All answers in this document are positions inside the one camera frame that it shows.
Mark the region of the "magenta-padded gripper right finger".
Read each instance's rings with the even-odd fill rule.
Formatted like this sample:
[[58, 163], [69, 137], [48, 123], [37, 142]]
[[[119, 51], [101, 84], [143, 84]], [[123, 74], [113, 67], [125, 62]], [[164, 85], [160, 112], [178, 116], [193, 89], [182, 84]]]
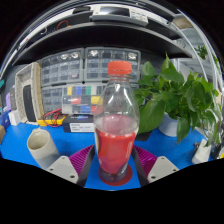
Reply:
[[133, 146], [132, 157], [141, 186], [153, 183], [178, 171], [178, 168], [165, 156], [156, 157], [138, 146]]

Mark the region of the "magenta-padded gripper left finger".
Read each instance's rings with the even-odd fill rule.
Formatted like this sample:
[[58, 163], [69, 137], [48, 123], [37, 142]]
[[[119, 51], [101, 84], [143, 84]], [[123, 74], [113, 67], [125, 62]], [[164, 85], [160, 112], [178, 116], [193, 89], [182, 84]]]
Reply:
[[94, 155], [95, 147], [90, 145], [69, 157], [61, 156], [47, 169], [47, 171], [76, 185], [84, 187]]

